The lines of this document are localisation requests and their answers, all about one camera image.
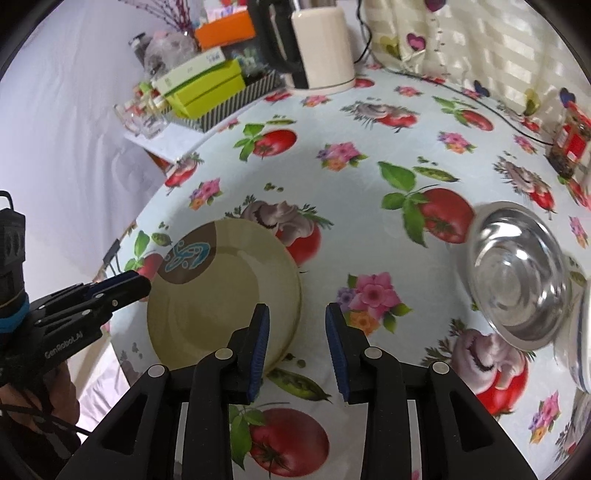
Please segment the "beige plate with logo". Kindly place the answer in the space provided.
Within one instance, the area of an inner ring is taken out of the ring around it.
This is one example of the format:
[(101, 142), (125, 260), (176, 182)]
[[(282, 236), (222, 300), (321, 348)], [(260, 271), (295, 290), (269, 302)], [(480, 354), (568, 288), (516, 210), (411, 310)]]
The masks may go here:
[(287, 248), (243, 219), (206, 223), (178, 240), (152, 280), (147, 332), (158, 360), (193, 365), (249, 325), (254, 308), (270, 309), (264, 368), (283, 359), (301, 317), (301, 281)]

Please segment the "stainless steel bowl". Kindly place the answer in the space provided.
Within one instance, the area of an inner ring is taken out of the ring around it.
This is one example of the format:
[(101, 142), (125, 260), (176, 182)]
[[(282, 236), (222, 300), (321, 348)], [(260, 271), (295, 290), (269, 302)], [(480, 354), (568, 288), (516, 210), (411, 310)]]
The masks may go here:
[(531, 210), (507, 201), (480, 207), (466, 241), (467, 282), (484, 318), (508, 344), (550, 344), (567, 316), (571, 286), (558, 240)]

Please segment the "white bowl blue stripe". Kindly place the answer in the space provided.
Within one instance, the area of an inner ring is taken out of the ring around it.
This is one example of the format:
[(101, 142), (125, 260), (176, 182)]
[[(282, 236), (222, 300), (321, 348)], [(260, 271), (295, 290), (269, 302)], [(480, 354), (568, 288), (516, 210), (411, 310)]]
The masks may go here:
[(554, 358), (577, 388), (590, 393), (590, 281), (576, 287), (565, 320), (554, 340)]

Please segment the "black binder clip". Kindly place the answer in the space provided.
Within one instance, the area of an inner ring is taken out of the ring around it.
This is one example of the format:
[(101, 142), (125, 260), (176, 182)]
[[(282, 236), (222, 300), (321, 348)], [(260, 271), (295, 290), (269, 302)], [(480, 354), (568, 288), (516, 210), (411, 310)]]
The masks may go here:
[(118, 259), (119, 250), (120, 240), (115, 239), (103, 257), (101, 271), (104, 274), (107, 274), (108, 272), (110, 272), (112, 275), (117, 275), (121, 273), (121, 268)]

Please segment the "white side shelf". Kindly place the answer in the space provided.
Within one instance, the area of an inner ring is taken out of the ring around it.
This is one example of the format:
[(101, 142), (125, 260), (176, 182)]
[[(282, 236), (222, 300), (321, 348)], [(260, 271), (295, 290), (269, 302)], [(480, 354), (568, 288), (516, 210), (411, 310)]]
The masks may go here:
[(128, 130), (124, 130), (123, 137), (132, 144), (141, 147), (149, 154), (159, 157), (168, 163), (175, 163), (184, 155), (197, 150), (208, 138), (219, 133), (232, 120), (238, 119), (239, 115), (245, 113), (245, 111), (256, 105), (256, 103), (259, 103), (259, 100), (238, 109), (238, 111), (230, 114), (228, 118), (218, 122), (206, 132), (193, 130), (177, 123), (169, 123), (160, 133), (151, 139), (141, 134), (134, 135)]

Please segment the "glass mug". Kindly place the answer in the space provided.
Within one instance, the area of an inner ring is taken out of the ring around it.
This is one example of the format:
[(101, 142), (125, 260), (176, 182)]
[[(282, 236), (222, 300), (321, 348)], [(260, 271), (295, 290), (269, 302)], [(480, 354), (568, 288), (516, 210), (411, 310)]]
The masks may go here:
[(167, 127), (163, 115), (145, 101), (132, 99), (115, 104), (113, 109), (123, 127), (135, 136), (152, 139)]

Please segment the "green cardboard box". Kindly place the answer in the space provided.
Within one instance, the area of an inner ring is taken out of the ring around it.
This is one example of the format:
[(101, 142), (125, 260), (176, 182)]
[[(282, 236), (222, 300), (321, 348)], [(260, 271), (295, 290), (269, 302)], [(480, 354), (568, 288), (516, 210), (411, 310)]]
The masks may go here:
[(164, 95), (181, 118), (198, 119), (245, 89), (238, 60), (226, 60)]

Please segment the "white flat box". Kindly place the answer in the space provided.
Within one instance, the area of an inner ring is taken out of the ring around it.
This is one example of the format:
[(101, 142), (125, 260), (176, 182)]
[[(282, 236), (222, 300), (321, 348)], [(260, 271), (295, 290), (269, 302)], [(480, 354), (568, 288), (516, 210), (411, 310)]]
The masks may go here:
[(183, 64), (173, 68), (163, 76), (151, 80), (151, 86), (161, 95), (166, 95), (189, 80), (212, 68), (221, 65), (225, 55), (221, 47), (208, 49)]

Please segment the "striped tray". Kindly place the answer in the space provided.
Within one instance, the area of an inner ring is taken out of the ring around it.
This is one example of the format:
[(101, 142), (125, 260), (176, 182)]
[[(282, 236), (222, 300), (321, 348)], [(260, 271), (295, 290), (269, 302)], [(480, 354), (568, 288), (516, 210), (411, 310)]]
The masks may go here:
[(224, 100), (224, 102), (221, 102), (221, 104), (208, 112), (198, 116), (197, 119), (183, 118), (170, 108), (165, 111), (164, 117), (171, 123), (206, 133), (221, 121), (228, 119), (232, 114), (238, 112), (238, 110), (249, 106), (249, 104), (256, 102), (267, 94), (273, 93), (281, 86), (283, 86), (283, 80), (281, 80), (279, 74), (273, 72), (267, 74), (263, 79), (252, 83), (252, 85), (246, 86), (245, 89)]

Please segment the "purple flower branches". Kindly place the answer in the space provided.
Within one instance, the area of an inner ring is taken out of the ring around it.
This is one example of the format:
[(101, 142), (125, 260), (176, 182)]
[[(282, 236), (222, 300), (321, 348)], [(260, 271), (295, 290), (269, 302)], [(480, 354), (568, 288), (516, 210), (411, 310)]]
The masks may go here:
[(193, 30), (187, 0), (120, 0), (120, 2), (160, 19), (175, 31), (190, 33)]

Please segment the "orange box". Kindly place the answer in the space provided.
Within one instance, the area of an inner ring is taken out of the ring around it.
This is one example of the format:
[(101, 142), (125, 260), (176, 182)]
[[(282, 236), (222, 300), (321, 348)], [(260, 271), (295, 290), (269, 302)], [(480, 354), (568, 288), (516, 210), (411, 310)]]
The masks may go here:
[(252, 40), (256, 30), (249, 12), (241, 11), (200, 26), (194, 36), (200, 49), (208, 50)]

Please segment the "red-lidded sauce jar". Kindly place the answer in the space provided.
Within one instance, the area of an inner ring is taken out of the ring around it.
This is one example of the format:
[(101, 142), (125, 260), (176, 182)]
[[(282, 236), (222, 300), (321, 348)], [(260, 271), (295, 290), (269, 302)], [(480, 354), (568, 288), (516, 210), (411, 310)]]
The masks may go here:
[(573, 101), (569, 101), (564, 122), (547, 156), (560, 177), (566, 180), (572, 178), (589, 142), (590, 119)]

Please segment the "white electric kettle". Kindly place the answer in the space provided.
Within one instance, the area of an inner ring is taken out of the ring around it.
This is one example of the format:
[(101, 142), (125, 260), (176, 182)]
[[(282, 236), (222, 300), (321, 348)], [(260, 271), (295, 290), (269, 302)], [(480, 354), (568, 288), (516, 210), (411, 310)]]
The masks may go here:
[(287, 91), (332, 95), (352, 89), (355, 61), (346, 15), (334, 1), (249, 1), (259, 50)]

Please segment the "heart pattern curtain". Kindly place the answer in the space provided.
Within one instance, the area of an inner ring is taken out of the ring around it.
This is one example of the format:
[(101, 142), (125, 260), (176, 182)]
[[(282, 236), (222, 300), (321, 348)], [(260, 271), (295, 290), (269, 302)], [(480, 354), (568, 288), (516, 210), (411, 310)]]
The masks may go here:
[(490, 99), (546, 149), (569, 104), (590, 111), (590, 82), (527, 1), (360, 1), (370, 58), (386, 70)]

